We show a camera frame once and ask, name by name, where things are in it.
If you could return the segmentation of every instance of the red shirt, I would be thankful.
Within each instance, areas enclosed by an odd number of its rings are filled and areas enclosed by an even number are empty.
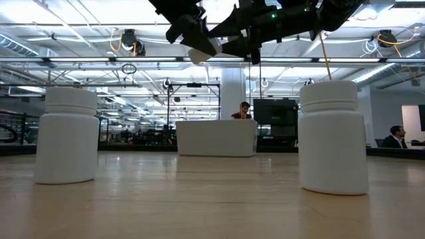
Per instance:
[[[240,115],[240,113],[232,114],[232,117],[235,119],[242,119],[242,116]],[[246,114],[246,119],[251,120],[252,116],[250,114]]]

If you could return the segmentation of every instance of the white plastic bottle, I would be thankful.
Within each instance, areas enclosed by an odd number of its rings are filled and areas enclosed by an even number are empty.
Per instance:
[[[354,82],[320,82],[301,89],[298,137],[303,188],[334,195],[368,192],[365,125],[356,109]]]
[[[35,182],[89,181],[96,174],[99,120],[97,95],[76,88],[49,88],[40,117]]]

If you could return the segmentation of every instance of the ceiling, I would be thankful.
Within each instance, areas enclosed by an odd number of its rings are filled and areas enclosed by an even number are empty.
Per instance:
[[[146,48],[146,57],[156,56],[187,56],[189,48],[180,44],[169,44],[165,40],[165,33],[170,24],[155,13],[155,8],[148,1],[140,0],[46,0],[48,8],[53,14],[37,5],[33,0],[0,0],[0,34],[7,35],[21,44],[30,48],[48,48],[57,53],[60,57],[112,57],[131,56],[131,52],[121,48],[113,51],[113,47],[118,47],[119,35],[124,29],[135,29],[137,37],[143,42]],[[235,0],[204,0],[203,7],[207,10],[209,27],[213,28],[217,23],[228,17],[232,11],[232,6],[237,3]],[[70,25],[74,32],[63,25],[63,22]],[[396,52],[394,47],[375,47],[373,43],[366,46],[371,36],[377,36],[379,30],[390,29],[398,39],[404,41],[412,38],[414,26],[420,23],[414,38],[406,44],[400,45],[401,52],[413,44],[423,39],[425,27],[425,9],[423,8],[393,8],[380,12],[376,17],[370,19],[359,19],[351,17],[340,29],[333,33],[326,33],[325,47],[328,57],[380,57],[378,52],[384,57],[394,57]],[[267,42],[261,49],[262,57],[323,57],[323,51],[319,42],[311,42],[308,33],[299,35],[300,40],[295,37],[284,39],[283,43]],[[0,47],[0,57],[22,57],[9,49]],[[18,70],[22,70],[42,79],[48,78],[48,71],[37,68],[36,64],[10,63]],[[166,98],[149,98],[148,96],[162,95],[162,84],[168,78],[172,83],[184,84],[187,82],[203,82],[219,84],[221,78],[221,68],[229,67],[225,64],[204,64],[195,66],[190,62],[143,62],[136,64],[137,72],[127,76],[121,71],[121,64],[105,63],[84,63],[84,64],[59,64],[62,70],[51,70],[50,79],[55,79],[57,84],[71,84],[73,82],[92,84],[126,84],[126,87],[108,87],[107,91],[112,95],[136,95],[140,97],[125,98],[129,103],[147,110],[150,116],[143,117],[151,121],[160,121],[160,116],[166,115],[166,108],[162,105]],[[87,67],[86,70],[75,70],[78,67]],[[346,77],[362,70],[364,65],[339,66],[331,64],[331,73],[334,80],[343,80]],[[246,79],[251,79],[252,95],[259,94],[260,89],[260,67],[243,66]],[[266,95],[298,95],[299,89],[308,79],[315,81],[328,80],[327,69],[324,64],[319,66],[306,66],[303,64],[293,64],[288,66],[263,66],[261,67],[263,94]],[[375,86],[382,86],[399,79],[394,75],[383,78],[379,82],[373,83]],[[409,82],[395,84],[381,90],[411,90]],[[13,89],[16,93],[25,92],[23,89]],[[182,110],[175,106],[173,117],[178,120],[203,120],[216,118],[218,108],[204,108],[205,105],[218,105],[217,97],[208,88],[181,88],[179,94],[204,94],[204,98],[181,98],[180,102],[172,102],[175,105],[194,105],[193,112],[179,113]],[[121,107],[116,102],[107,102],[99,99],[100,108],[103,110],[129,110],[127,106]]]

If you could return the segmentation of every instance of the man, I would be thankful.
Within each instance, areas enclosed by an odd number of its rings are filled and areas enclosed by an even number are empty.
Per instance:
[[[403,127],[396,125],[390,129],[391,135],[384,139],[382,147],[392,149],[407,149],[406,143],[404,142],[404,136],[406,132]]]
[[[248,114],[250,107],[251,106],[248,102],[242,102],[240,104],[240,111],[238,113],[232,114],[232,117],[238,120],[251,120],[252,116]]]

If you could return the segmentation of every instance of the wooden table surface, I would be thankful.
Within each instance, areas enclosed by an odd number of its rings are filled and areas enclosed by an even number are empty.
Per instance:
[[[367,196],[299,188],[298,156],[101,152],[95,181],[34,185],[0,158],[0,238],[425,238],[425,162],[369,158]]]

